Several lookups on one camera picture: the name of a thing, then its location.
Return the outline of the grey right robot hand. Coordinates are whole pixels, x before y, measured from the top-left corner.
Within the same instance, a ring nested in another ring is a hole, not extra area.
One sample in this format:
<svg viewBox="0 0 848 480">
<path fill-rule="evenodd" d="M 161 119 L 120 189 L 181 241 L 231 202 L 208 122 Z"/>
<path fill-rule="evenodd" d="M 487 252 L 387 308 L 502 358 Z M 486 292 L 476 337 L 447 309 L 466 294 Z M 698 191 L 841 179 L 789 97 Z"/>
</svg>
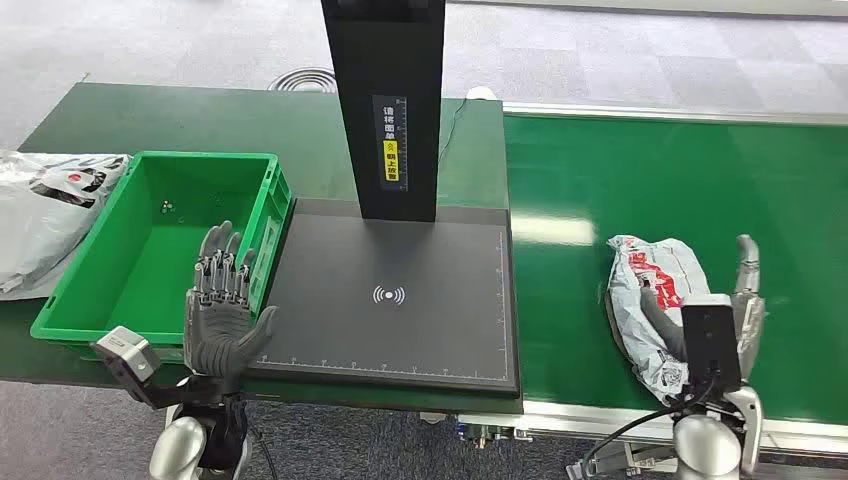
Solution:
<svg viewBox="0 0 848 480">
<path fill-rule="evenodd" d="M 748 381 L 759 352 L 765 300 L 759 296 L 760 255 L 757 243 L 750 235 L 741 234 L 736 237 L 736 244 L 739 265 L 736 287 L 730 299 L 741 379 Z M 640 288 L 640 308 L 669 354 L 676 360 L 687 361 L 683 329 L 659 308 L 655 291 L 648 284 Z"/>
</svg>

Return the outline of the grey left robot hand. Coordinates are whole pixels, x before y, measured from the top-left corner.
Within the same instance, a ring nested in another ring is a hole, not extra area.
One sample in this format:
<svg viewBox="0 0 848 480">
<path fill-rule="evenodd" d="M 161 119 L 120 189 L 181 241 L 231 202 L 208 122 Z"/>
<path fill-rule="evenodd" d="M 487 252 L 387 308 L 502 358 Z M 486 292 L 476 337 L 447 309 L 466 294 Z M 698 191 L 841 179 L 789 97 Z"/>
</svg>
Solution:
<svg viewBox="0 0 848 480">
<path fill-rule="evenodd" d="M 185 297 L 184 363 L 196 375 L 222 381 L 228 394 L 241 390 L 244 372 L 274 335 L 279 311 L 268 306 L 252 316 L 254 252 L 236 258 L 241 238 L 229 220 L 207 231 Z"/>
</svg>

